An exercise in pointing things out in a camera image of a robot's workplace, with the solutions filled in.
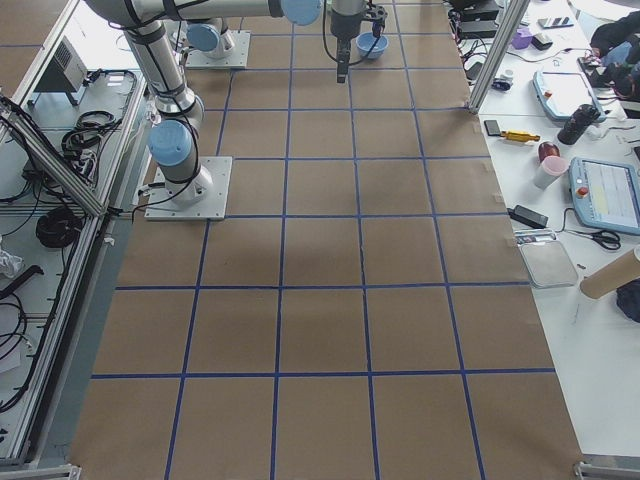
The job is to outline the dark red jar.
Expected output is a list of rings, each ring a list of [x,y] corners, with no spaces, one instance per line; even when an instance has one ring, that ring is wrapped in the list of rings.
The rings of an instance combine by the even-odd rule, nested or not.
[[[542,163],[547,157],[560,156],[560,150],[557,145],[552,142],[544,141],[538,145],[538,159],[539,162]]]

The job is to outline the aluminium frame beam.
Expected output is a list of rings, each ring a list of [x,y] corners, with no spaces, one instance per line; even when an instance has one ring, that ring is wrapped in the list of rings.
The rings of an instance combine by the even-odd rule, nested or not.
[[[93,188],[66,165],[31,116],[4,95],[1,95],[1,123],[28,158],[52,177],[87,214],[99,217],[106,213],[105,203],[100,202]]]

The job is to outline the far teach pendant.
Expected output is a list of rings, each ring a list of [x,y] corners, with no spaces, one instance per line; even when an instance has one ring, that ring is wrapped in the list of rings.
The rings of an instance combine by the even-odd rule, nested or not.
[[[554,121],[568,120],[583,104],[596,109],[597,123],[606,119],[602,105],[582,73],[539,70],[534,73],[532,84],[544,112]]]

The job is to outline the purple box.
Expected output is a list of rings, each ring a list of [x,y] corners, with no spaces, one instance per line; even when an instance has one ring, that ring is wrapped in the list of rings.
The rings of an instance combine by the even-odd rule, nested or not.
[[[516,30],[511,45],[516,50],[523,50],[529,47],[532,42],[533,34],[528,27],[520,27]]]

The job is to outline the black phone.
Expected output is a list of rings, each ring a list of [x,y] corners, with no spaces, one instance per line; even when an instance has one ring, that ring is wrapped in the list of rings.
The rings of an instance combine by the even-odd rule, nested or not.
[[[494,119],[484,120],[483,125],[488,136],[490,137],[502,136],[502,130],[497,120],[494,120]]]

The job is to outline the black scissors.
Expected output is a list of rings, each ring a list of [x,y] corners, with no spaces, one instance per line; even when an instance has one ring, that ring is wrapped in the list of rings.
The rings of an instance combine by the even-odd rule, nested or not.
[[[617,251],[621,248],[621,237],[618,233],[610,230],[604,229],[593,232],[567,230],[567,233],[587,238],[607,251]]]

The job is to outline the black power brick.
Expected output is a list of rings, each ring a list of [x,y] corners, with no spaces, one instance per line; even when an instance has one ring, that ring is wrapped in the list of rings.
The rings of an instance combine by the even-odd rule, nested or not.
[[[532,229],[545,229],[548,223],[548,217],[522,205],[515,205],[513,208],[507,209],[509,217],[523,225]]]

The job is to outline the blue bowl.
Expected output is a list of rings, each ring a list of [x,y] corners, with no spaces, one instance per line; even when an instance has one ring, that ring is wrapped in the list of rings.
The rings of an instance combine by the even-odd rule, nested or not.
[[[355,40],[361,59],[374,60],[381,57],[389,46],[389,39],[381,34],[375,37],[372,32],[361,33]]]

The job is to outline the teach pendant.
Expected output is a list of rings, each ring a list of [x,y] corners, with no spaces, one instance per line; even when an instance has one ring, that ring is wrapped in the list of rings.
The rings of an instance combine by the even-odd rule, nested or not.
[[[582,73],[539,70],[534,73],[532,84],[544,112],[554,121],[568,120],[583,104],[596,109],[597,123],[606,119],[602,105]]]
[[[568,175],[581,224],[639,235],[639,177],[632,165],[574,157]]]

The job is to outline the grey control box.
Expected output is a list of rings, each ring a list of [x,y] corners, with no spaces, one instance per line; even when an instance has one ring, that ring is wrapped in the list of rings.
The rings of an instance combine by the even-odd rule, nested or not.
[[[71,42],[63,36],[52,59],[29,99],[34,105],[43,93],[64,94],[72,106],[78,106],[86,87],[88,70]]]

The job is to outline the black water bottle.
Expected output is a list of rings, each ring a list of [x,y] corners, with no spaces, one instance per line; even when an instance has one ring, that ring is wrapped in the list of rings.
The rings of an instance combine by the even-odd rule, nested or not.
[[[574,145],[599,117],[599,110],[593,104],[580,105],[558,132],[558,141],[564,145]]]

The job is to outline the aluminium frame post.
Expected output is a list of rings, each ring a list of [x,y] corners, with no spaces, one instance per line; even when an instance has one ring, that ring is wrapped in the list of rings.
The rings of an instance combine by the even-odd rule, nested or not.
[[[488,51],[468,100],[468,110],[472,114],[479,113],[487,93],[491,88],[491,84],[496,77],[498,67],[506,55],[508,46],[516,33],[522,17],[526,13],[528,5],[529,0],[513,0],[508,2],[492,46]]]

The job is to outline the cardboard tube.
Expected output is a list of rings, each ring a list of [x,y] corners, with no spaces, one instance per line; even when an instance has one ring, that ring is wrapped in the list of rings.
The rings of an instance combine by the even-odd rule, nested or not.
[[[607,293],[639,278],[639,247],[622,254],[606,266],[583,279],[581,292],[591,299],[599,299]]]

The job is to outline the pink lidded white cup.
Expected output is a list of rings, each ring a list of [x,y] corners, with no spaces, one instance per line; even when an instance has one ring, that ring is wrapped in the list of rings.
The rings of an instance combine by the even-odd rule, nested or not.
[[[533,184],[539,189],[546,189],[569,169],[570,162],[564,157],[549,155],[540,162],[535,175]]]

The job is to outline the near teach pendant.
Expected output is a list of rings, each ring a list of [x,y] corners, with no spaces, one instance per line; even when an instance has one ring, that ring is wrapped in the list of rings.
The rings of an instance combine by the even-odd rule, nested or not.
[[[581,224],[639,235],[639,177],[632,165],[574,157],[568,175]]]

